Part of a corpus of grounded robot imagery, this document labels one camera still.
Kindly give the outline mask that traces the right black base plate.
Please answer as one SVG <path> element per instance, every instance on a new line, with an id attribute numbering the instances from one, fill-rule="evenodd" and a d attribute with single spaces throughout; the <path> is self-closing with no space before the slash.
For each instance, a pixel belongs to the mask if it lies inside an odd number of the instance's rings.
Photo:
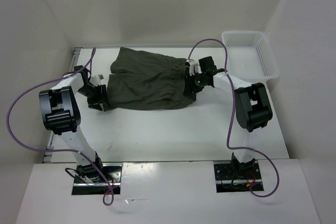
<path id="1" fill-rule="evenodd" d="M 214 174 L 217 193 L 241 193 L 249 191 L 264 191 L 258 163 L 251 171 L 235 173 L 229 161 L 214 163 Z"/>

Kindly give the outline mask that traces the olive green shorts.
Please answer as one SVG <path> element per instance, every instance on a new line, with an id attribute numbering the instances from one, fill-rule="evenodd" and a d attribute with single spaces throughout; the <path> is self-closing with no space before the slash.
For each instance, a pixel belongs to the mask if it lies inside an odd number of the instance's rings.
<path id="1" fill-rule="evenodd" d="M 122 47 L 110 66 L 111 109 L 176 110 L 195 99 L 184 94 L 186 59 Z"/>

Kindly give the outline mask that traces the white plastic basket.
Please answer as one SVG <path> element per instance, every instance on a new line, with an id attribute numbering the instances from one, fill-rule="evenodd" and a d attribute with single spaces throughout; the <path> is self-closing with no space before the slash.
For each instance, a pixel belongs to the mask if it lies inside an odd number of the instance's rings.
<path id="1" fill-rule="evenodd" d="M 222 33 L 228 51 L 228 71 L 246 81 L 276 79 L 280 71 L 266 35 L 260 31 L 232 30 Z"/>

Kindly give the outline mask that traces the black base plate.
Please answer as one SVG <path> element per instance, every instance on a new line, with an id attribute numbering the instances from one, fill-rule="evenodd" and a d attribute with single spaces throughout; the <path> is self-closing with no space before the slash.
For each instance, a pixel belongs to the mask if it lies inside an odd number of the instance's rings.
<path id="1" fill-rule="evenodd" d="M 108 185 L 100 175 L 91 179 L 86 175 L 80 175 L 78 169 L 66 168 L 65 171 L 74 179 L 71 192 L 74 196 L 103 196 L 108 191 Z M 103 164 L 102 172 L 112 185 L 113 193 L 119 195 L 121 192 L 122 164 Z"/>
<path id="2" fill-rule="evenodd" d="M 251 171 L 235 173 L 229 161 L 214 163 L 214 174 L 217 193 L 241 193 L 249 191 L 264 191 L 258 163 Z"/>

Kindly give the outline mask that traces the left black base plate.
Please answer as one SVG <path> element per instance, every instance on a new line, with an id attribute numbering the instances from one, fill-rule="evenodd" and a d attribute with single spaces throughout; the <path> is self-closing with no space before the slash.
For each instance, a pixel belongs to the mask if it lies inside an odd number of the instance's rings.
<path id="1" fill-rule="evenodd" d="M 86 175 L 80 175 L 78 169 L 66 168 L 65 171 L 74 179 L 71 192 L 74 196 L 103 196 L 108 191 L 108 185 L 100 175 L 91 179 Z M 121 192 L 122 164 L 103 164 L 102 172 L 112 185 L 113 193 L 119 195 Z"/>

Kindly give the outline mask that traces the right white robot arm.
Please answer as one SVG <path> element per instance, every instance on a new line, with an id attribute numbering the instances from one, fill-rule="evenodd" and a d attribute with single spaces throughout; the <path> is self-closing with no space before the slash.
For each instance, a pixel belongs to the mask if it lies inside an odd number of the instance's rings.
<path id="1" fill-rule="evenodd" d="M 237 147 L 233 147 L 230 172 L 235 178 L 243 178 L 255 166 L 255 148 L 261 129 L 272 119 L 272 109 L 264 84 L 250 83 L 229 76 L 223 68 L 218 69 L 211 56 L 194 61 L 186 61 L 185 91 L 188 98 L 196 99 L 196 94 L 205 86 L 220 89 L 233 97 L 234 115 L 229 129 L 236 120 L 244 136 Z"/>

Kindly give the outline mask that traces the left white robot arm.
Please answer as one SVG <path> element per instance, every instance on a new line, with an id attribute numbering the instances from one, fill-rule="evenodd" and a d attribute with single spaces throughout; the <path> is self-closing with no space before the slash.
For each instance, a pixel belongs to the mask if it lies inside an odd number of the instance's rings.
<path id="1" fill-rule="evenodd" d="M 39 93 L 43 124 L 47 130 L 67 144 L 76 159 L 76 173 L 94 183 L 103 181 L 105 169 L 96 151 L 87 142 L 81 128 L 81 114 L 75 98 L 79 93 L 87 98 L 90 109 L 104 111 L 108 105 L 107 87 L 101 83 L 101 74 L 92 75 L 83 66 L 63 75 L 60 82 Z"/>

